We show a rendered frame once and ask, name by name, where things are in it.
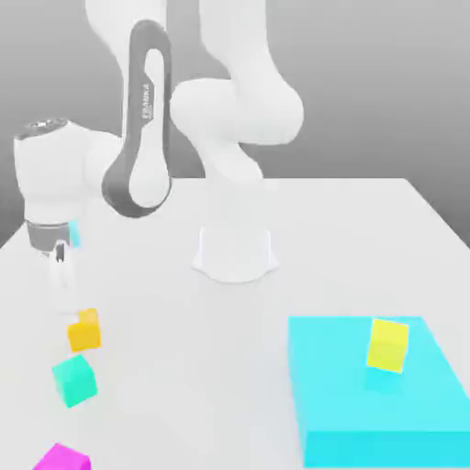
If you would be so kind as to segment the large cyan box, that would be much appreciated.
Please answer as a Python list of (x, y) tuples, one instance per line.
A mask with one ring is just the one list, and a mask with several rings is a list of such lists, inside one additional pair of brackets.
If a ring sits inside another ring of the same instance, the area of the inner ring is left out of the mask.
[(291, 317), (287, 355), (306, 468), (470, 468), (470, 398), (421, 317), (400, 374), (367, 366), (369, 317)]

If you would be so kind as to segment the small green cube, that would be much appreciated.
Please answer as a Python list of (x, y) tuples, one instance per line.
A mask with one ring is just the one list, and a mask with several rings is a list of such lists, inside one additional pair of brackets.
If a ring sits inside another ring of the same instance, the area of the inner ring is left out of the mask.
[(82, 354), (54, 365), (51, 371), (55, 388), (67, 408), (97, 394), (94, 369)]

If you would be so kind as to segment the small yellow cube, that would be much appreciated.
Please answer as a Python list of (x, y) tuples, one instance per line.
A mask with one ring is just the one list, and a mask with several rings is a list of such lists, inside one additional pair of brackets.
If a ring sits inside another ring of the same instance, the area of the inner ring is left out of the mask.
[(409, 325), (373, 318), (366, 365), (402, 374), (408, 352)]

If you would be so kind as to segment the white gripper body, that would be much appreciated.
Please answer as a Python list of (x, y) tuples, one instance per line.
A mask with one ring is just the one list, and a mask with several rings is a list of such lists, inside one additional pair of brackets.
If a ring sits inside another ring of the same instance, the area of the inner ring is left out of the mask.
[(75, 315), (79, 302), (73, 258), (68, 257), (63, 261), (57, 261), (54, 256), (51, 256), (48, 267), (50, 300), (54, 311), (61, 315)]

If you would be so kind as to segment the small orange cube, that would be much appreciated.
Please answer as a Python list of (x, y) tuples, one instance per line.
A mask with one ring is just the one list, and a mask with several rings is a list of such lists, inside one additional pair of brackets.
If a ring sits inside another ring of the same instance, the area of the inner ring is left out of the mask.
[(89, 308), (78, 312), (78, 321), (70, 324), (67, 334), (71, 350), (78, 353), (101, 346), (97, 310)]

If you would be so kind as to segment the small magenta cube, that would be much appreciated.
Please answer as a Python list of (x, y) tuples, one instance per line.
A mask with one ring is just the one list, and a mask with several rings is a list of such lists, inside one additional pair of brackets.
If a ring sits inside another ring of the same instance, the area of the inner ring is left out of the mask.
[(32, 470), (92, 470), (88, 455), (55, 443)]

